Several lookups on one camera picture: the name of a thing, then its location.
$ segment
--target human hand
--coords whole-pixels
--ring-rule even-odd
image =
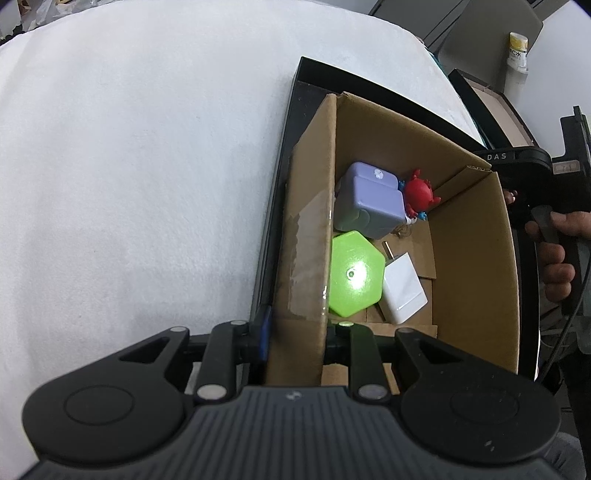
[[[515,203],[515,201],[517,200],[517,192],[515,190],[503,189],[503,197],[505,198],[505,204],[509,206]]]
[[[564,215],[552,212],[550,219],[559,232],[591,240],[591,213],[573,212]],[[546,298],[553,302],[564,300],[570,294],[570,282],[574,278],[574,267],[563,263],[564,248],[543,242],[540,227],[535,222],[527,222],[525,231],[535,242],[541,242],[538,256],[542,265],[541,279],[545,284]]]

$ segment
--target silver screw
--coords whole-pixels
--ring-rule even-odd
[[[228,391],[225,387],[214,383],[199,387],[197,390],[197,396],[204,400],[219,400],[225,397],[226,393]]]
[[[358,393],[360,397],[368,400],[381,400],[388,395],[388,390],[382,385],[368,384],[360,387]]]

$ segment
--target gray cabinet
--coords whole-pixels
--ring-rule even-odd
[[[370,15],[400,25],[436,51],[470,0],[378,0]],[[528,0],[545,20],[567,0]]]

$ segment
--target cardboard box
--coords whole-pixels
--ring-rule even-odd
[[[505,96],[470,78],[466,78],[466,81],[499,124],[513,147],[535,145],[530,131]]]
[[[406,246],[395,246],[414,256],[430,282],[432,299],[419,325],[432,322],[442,341],[517,371],[517,268],[498,176],[487,162],[425,126],[344,93],[326,96],[294,148],[267,383],[320,384],[335,179],[356,160],[401,179],[421,168],[442,198],[428,223],[404,239]],[[356,321],[379,322],[375,309]]]

